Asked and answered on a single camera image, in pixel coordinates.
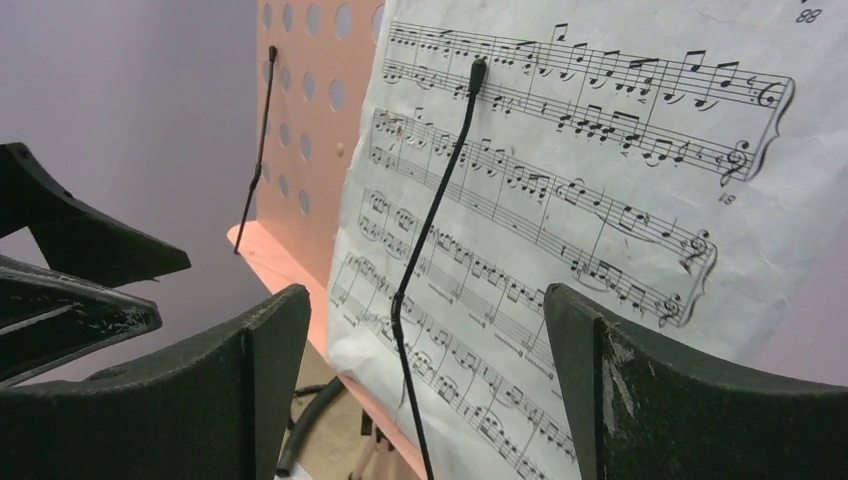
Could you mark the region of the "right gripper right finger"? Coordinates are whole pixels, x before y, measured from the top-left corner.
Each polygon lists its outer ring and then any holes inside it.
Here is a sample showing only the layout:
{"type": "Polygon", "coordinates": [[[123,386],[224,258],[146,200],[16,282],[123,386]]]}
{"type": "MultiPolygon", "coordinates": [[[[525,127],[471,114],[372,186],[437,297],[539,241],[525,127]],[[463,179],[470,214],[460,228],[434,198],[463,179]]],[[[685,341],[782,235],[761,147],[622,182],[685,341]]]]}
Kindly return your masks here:
{"type": "Polygon", "coordinates": [[[544,319],[585,479],[843,479],[847,390],[752,369],[562,283],[544,319]]]}

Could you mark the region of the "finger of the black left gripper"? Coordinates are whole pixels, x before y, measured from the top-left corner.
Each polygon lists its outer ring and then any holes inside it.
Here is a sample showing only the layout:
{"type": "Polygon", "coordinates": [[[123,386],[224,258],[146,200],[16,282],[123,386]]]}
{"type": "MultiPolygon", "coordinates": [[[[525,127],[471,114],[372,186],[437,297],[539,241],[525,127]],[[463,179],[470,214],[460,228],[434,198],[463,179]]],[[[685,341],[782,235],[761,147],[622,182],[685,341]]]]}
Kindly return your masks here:
{"type": "Polygon", "coordinates": [[[1,258],[3,387],[161,326],[149,300],[1,258]]]}
{"type": "Polygon", "coordinates": [[[187,270],[187,253],[75,198],[26,144],[1,146],[1,236],[28,229],[49,267],[106,287],[187,270]]]}

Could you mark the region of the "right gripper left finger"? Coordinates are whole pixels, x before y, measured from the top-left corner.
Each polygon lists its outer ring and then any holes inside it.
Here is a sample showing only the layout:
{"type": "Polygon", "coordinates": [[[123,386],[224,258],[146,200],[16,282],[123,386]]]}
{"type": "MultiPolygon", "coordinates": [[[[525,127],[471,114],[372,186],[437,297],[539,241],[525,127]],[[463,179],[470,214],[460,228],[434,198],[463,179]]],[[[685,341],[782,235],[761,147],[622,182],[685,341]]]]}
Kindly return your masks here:
{"type": "Polygon", "coordinates": [[[273,478],[310,317],[293,284],[85,380],[3,389],[2,477],[273,478]]]}

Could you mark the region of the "sheet music page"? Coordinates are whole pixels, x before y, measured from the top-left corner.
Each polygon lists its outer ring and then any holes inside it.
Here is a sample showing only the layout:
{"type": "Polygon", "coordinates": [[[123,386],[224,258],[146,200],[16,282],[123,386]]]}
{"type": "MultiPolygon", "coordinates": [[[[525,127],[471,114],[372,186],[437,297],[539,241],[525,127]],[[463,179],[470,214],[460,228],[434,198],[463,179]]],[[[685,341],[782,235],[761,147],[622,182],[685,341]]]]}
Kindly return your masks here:
{"type": "Polygon", "coordinates": [[[575,479],[543,319],[565,284],[752,363],[847,277],[843,1],[388,1],[328,355],[439,479],[575,479]]]}

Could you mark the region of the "pink folding music stand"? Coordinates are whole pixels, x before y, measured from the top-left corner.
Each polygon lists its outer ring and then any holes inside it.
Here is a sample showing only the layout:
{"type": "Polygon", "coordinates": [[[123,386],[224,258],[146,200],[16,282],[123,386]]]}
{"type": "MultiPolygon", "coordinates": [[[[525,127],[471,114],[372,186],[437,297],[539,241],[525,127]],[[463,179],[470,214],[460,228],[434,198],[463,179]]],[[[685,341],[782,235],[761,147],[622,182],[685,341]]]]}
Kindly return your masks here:
{"type": "Polygon", "coordinates": [[[388,1],[260,1],[256,5],[256,218],[229,230],[276,292],[304,285],[311,346],[327,349],[326,285],[343,184],[388,1]]]}

